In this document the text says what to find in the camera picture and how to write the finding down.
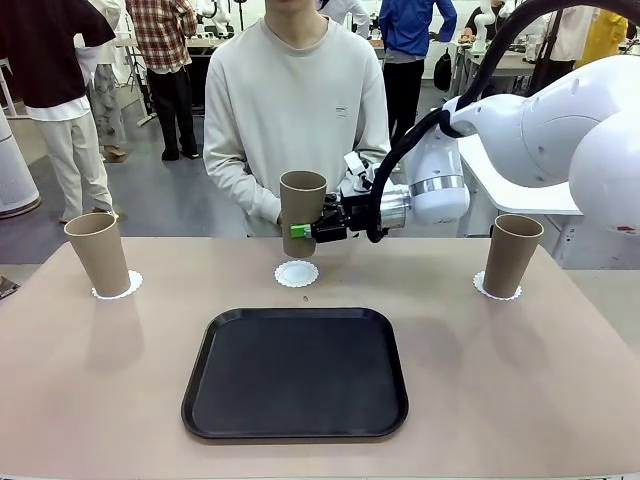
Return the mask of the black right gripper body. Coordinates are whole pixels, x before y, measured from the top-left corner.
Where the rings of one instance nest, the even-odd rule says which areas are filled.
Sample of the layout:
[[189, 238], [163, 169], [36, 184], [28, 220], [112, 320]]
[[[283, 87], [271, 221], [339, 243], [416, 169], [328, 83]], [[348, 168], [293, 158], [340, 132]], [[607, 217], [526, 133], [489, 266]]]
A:
[[318, 235], [313, 240], [317, 243], [336, 242], [346, 240], [350, 233], [363, 232], [373, 243], [380, 241], [379, 218], [374, 218], [369, 193], [352, 196], [341, 193], [326, 195], [336, 195], [340, 206], [336, 210], [322, 208], [319, 219], [312, 223], [318, 229]]

